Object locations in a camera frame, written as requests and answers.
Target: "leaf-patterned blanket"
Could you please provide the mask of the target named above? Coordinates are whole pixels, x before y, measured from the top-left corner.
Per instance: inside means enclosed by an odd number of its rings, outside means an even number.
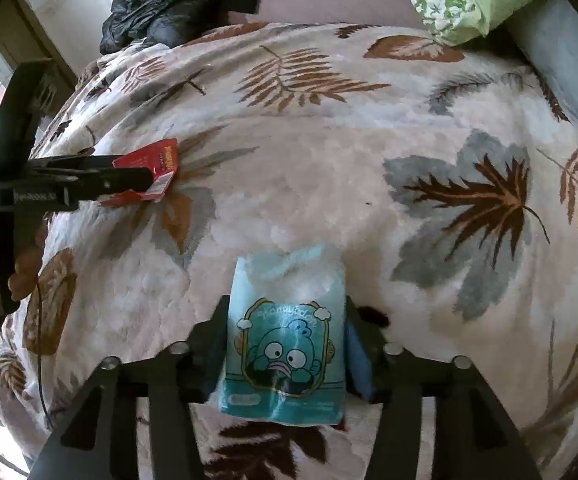
[[[387,338],[472,357],[544,478],[562,474],[578,452],[578,131],[529,67],[419,30],[257,23],[133,45],[90,75],[37,156],[175,137],[181,165],[159,203],[47,219],[40,333],[35,292],[0,341],[0,415],[26,453],[102,358],[151,357],[208,319],[238,256],[331,242]],[[362,478],[380,410],[350,398],[322,428],[193,411],[209,478],[267,480]]]

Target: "black tool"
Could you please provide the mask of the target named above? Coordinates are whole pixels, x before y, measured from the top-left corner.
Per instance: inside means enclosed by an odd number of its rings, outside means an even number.
[[[229,296],[186,341],[122,364],[107,357],[51,434],[29,480],[138,478],[136,397],[149,398],[155,480],[204,480],[189,402],[207,402],[227,345]],[[347,388],[383,414],[365,480],[415,480],[423,396],[436,398],[433,480],[540,480],[518,431],[470,359],[451,363],[386,344],[347,298]]]
[[[51,60],[22,63],[0,106],[0,317],[20,306],[7,286],[14,272],[15,230],[32,228],[30,219],[48,211],[76,210],[80,200],[129,189],[143,192],[152,184],[146,168],[113,168],[116,156],[29,160],[40,120],[56,93],[53,70]],[[22,243],[31,243],[31,233],[22,234]]]

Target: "hand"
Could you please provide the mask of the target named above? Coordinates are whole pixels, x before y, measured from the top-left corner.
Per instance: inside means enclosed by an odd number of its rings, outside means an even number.
[[[15,274],[12,274],[8,281],[13,301],[26,298],[36,287],[38,273],[43,264],[43,245],[47,237],[46,224],[44,227],[44,230],[39,229],[36,232],[36,244],[25,248],[16,258]]]

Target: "cartoon eye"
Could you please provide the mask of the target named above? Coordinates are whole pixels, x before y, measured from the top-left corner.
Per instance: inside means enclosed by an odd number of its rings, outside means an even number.
[[[283,354],[283,346],[280,343],[269,343],[265,346],[265,355],[269,359],[278,359]]]
[[[307,362],[307,356],[300,350],[290,350],[287,354],[287,361],[291,368],[302,368]]]

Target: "cartoon pink lips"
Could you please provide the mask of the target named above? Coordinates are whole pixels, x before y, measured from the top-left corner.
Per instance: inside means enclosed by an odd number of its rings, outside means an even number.
[[[290,377],[291,376],[291,368],[289,368],[289,366],[287,365],[287,363],[284,363],[282,361],[274,361],[272,362],[268,367],[267,370],[277,370],[279,372],[282,372],[285,374],[285,376]]]

